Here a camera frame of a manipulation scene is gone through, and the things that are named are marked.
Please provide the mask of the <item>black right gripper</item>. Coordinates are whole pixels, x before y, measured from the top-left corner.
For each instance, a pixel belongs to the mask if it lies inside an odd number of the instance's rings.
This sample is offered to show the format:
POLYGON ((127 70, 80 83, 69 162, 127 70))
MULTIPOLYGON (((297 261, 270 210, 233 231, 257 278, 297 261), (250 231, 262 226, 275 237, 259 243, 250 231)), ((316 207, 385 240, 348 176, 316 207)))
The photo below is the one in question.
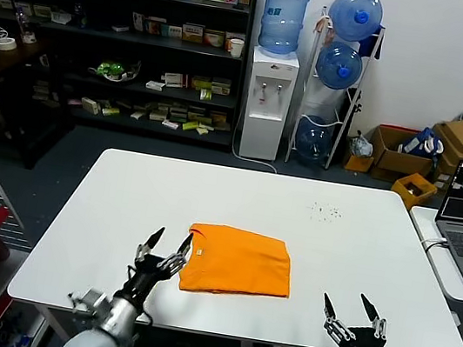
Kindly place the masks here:
POLYGON ((347 327, 336 316, 331 299, 324 294, 324 328, 338 347, 384 347, 386 344, 386 319, 382 318, 376 307, 366 297, 360 294, 370 326, 347 327))

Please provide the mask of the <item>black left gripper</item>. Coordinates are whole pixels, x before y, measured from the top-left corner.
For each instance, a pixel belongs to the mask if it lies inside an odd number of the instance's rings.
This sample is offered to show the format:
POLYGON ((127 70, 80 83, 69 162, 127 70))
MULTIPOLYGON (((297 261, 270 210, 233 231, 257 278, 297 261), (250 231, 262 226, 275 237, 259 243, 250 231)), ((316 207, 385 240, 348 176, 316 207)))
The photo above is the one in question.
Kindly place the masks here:
POLYGON ((131 297, 146 299, 153 287, 160 282, 169 280, 172 272, 179 272, 187 262, 187 255, 191 250, 193 232, 179 246, 176 253, 170 254, 166 259, 149 255, 163 235, 165 227, 152 233, 143 244, 137 247, 134 265, 128 266, 128 279, 124 291, 131 297))

